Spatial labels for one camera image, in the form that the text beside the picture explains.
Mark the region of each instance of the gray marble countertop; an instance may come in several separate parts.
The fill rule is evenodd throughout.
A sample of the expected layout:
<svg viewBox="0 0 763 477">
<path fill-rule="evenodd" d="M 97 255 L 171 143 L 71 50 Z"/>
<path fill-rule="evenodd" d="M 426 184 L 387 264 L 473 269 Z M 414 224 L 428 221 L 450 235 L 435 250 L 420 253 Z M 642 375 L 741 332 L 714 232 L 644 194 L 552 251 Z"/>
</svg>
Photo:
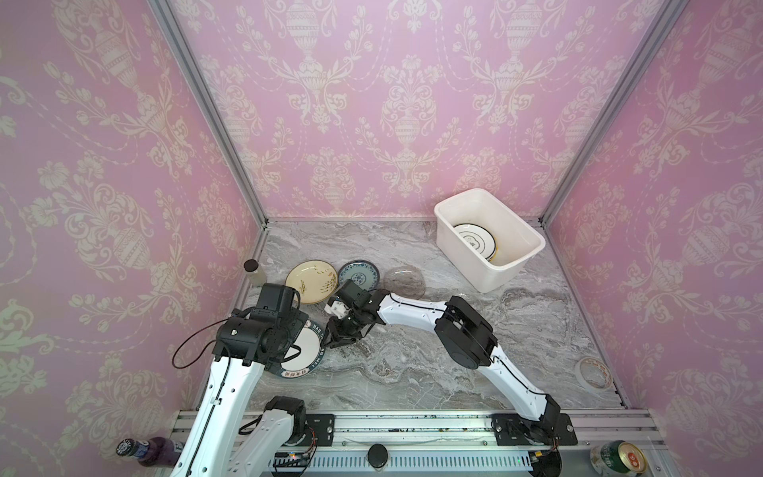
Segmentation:
<svg viewBox="0 0 763 477">
<path fill-rule="evenodd" d="M 367 259 L 382 277 L 394 267 L 416 266 L 427 282 L 425 299 L 463 296 L 493 325 L 509 358 L 562 408 L 621 407 L 613 389 L 591 394 L 575 378 L 580 358 L 600 354 L 549 246 L 515 279 L 483 294 L 437 247 L 435 222 L 272 222 L 268 229 L 260 262 L 269 282 L 283 283 L 309 259 L 337 271 L 352 259 Z M 246 306 L 258 295 L 252 290 Z M 324 303 L 302 309 L 325 324 Z M 311 410 L 511 408 L 487 378 L 453 362 L 435 334 L 400 326 L 376 326 L 359 343 L 327 350 L 301 378 L 265 373 L 249 409 L 261 410 L 274 395 L 304 399 Z"/>
</svg>

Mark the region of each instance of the beer can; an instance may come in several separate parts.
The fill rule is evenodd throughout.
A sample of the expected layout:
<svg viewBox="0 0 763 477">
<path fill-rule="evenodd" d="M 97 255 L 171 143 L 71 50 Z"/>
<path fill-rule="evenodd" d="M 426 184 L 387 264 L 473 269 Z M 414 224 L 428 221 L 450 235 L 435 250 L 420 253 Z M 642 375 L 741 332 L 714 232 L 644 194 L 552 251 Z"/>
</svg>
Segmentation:
<svg viewBox="0 0 763 477">
<path fill-rule="evenodd" d="M 624 440 L 615 440 L 591 449 L 591 465 L 605 477 L 636 477 L 646 472 L 644 453 Z"/>
</svg>

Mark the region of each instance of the pink wallpaper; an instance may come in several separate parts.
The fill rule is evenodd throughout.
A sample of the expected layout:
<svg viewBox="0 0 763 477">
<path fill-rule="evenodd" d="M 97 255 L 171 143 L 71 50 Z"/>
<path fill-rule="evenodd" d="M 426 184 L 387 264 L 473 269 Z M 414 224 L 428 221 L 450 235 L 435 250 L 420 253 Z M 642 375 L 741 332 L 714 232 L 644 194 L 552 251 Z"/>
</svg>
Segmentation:
<svg viewBox="0 0 763 477">
<path fill-rule="evenodd" d="M 255 225 L 145 2 L 0 4 L 0 171 L 0 475 L 150 475 Z"/>
<path fill-rule="evenodd" d="M 271 218 L 537 217 L 662 0 L 172 0 Z"/>
<path fill-rule="evenodd" d="M 684 477 L 760 475 L 763 3 L 689 2 L 552 237 Z"/>
</svg>

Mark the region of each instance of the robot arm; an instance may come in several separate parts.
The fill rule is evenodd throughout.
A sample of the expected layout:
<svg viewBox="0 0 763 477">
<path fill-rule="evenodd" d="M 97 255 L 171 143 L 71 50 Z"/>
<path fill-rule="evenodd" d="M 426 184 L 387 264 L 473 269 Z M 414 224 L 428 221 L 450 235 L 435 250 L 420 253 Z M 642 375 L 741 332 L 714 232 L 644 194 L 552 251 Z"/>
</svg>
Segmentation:
<svg viewBox="0 0 763 477">
<path fill-rule="evenodd" d="M 307 314 L 292 307 L 296 291 L 266 283 L 257 305 L 233 315 L 217 331 L 209 383 L 172 477 L 259 477 L 284 443 L 304 436 L 304 402 L 277 396 L 257 428 L 231 459 L 233 442 L 262 373 L 279 363 L 297 339 Z"/>
<path fill-rule="evenodd" d="M 324 346 L 355 343 L 376 324 L 405 324 L 434 332 L 461 366 L 477 369 L 514 405 L 527 426 L 528 437 L 551 443 L 560 408 L 508 359 L 493 327 L 461 297 L 448 301 L 403 298 L 387 290 L 366 292 L 347 281 L 329 298 Z"/>
</svg>

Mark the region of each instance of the black mounting plate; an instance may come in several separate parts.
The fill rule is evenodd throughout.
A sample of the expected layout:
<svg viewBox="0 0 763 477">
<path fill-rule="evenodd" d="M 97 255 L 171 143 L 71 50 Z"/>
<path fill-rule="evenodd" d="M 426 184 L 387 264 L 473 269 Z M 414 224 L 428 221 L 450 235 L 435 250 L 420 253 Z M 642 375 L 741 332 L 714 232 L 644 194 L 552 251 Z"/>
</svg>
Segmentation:
<svg viewBox="0 0 763 477">
<path fill-rule="evenodd" d="M 308 414 L 307 426 L 312 427 L 315 431 L 315 437 L 318 439 L 318 446 L 329 447 L 333 445 L 333 427 L 335 416 L 333 414 Z M 310 439 L 312 434 L 308 430 L 302 440 L 297 442 L 295 446 L 310 446 Z"/>
<path fill-rule="evenodd" d="M 524 436 L 524 430 L 526 426 L 522 422 L 522 418 L 518 414 L 492 414 L 491 423 L 493 426 L 493 434 L 495 434 L 495 440 L 499 446 L 532 446 L 533 443 L 528 441 Z M 575 435 L 575 429 L 572 428 L 572 421 L 570 421 L 569 414 L 560 414 L 559 420 L 556 421 L 556 436 L 559 438 L 560 446 L 577 446 L 578 436 Z"/>
</svg>

